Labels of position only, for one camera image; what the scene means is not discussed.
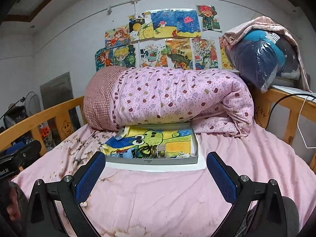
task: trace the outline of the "drawing on wall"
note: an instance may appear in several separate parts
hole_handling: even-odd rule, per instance
[[[113,28],[105,32],[105,48],[115,48],[130,43],[130,29],[129,26],[121,26]]]
[[[168,65],[176,69],[193,69],[190,39],[166,39]]]
[[[130,37],[132,42],[154,37],[153,22],[149,11],[142,13],[142,15],[130,16],[129,20]]]
[[[180,37],[200,37],[201,29],[198,14],[191,9],[178,9],[174,11],[177,18],[177,35]]]
[[[123,138],[111,137],[103,145],[107,156],[126,159],[164,159],[191,156],[191,129],[153,130],[130,126]]]
[[[222,59],[222,69],[235,69],[229,62],[226,52],[225,52],[225,42],[226,40],[223,37],[219,38],[219,45],[221,47],[221,59]]]
[[[215,41],[212,39],[192,39],[195,69],[218,68]]]
[[[116,66],[124,66],[127,68],[135,67],[136,56],[135,48],[132,44],[121,46],[113,49],[114,62]]]
[[[221,31],[217,11],[214,6],[197,5],[197,13],[202,17],[203,29]]]
[[[103,67],[108,67],[113,65],[113,49],[102,48],[98,50],[95,54],[95,67],[98,71]]]
[[[141,44],[142,67],[168,67],[165,40],[159,40],[148,45]]]
[[[174,15],[174,10],[154,10],[150,11],[150,14],[153,22],[155,38],[177,36],[177,18]]]

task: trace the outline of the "bed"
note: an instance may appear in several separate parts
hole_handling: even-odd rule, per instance
[[[295,201],[302,228],[316,206],[316,170],[314,159],[310,164],[313,172],[289,144],[293,141],[304,99],[290,97],[280,103],[290,109],[284,141],[263,129],[271,103],[285,95],[286,92],[274,88],[266,93],[252,90],[256,122],[247,137],[202,133],[197,138],[204,156],[216,151],[238,174],[260,182],[276,179],[282,195]],[[14,179],[27,197],[36,179],[51,182],[73,174],[113,135],[110,131],[91,134],[88,125],[73,133],[68,110],[76,106],[83,111],[83,97],[33,115],[0,134],[0,150],[27,131],[42,141],[37,126],[55,118],[64,141],[49,153],[42,143],[42,158]],[[315,107],[315,103],[306,102],[302,115],[316,122]],[[61,205],[57,206],[68,234],[75,236]],[[107,166],[81,206],[101,236],[210,236],[230,209],[207,169],[144,172]]]

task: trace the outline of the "cartoon eye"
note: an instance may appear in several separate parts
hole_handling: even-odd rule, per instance
[[[144,143],[145,142],[143,140],[138,140],[138,139],[132,142],[132,144],[134,144],[134,145],[142,145]]]
[[[136,139],[136,140],[142,140],[142,139],[144,139],[144,138],[145,138],[145,136],[142,135],[142,134],[135,135],[135,139]]]

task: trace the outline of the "blue gripper pad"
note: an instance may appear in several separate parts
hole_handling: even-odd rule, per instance
[[[99,153],[76,186],[75,200],[77,204],[85,202],[88,199],[104,167],[105,155],[103,153]]]
[[[237,199],[236,186],[212,153],[206,157],[206,166],[225,201],[233,204]]]

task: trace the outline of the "wrinkled sheet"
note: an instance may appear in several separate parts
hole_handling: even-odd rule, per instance
[[[227,70],[130,69],[112,92],[110,121],[118,129],[191,121],[196,133],[241,137],[250,132],[253,100],[244,81]]]
[[[112,135],[91,134],[85,125],[14,182],[29,198],[36,179],[53,182],[73,174]],[[197,138],[204,156],[216,151],[239,175],[260,182],[276,179],[282,195],[295,201],[300,227],[304,225],[316,205],[316,175],[289,145],[255,123],[247,137],[202,133]],[[231,206],[207,169],[141,172],[107,167],[84,205],[94,227],[106,237],[211,236]],[[67,232],[75,236],[60,202],[57,207]]]
[[[295,39],[292,37],[291,33],[284,26],[274,23],[274,21],[269,17],[261,16],[232,28],[231,30],[225,32],[223,34],[223,37],[229,43],[229,46],[232,47],[233,45],[238,43],[252,29],[261,29],[282,34],[290,42],[290,44],[295,46],[298,60],[300,62],[302,87],[305,91],[312,92],[307,82],[306,71],[304,69],[300,48]]]

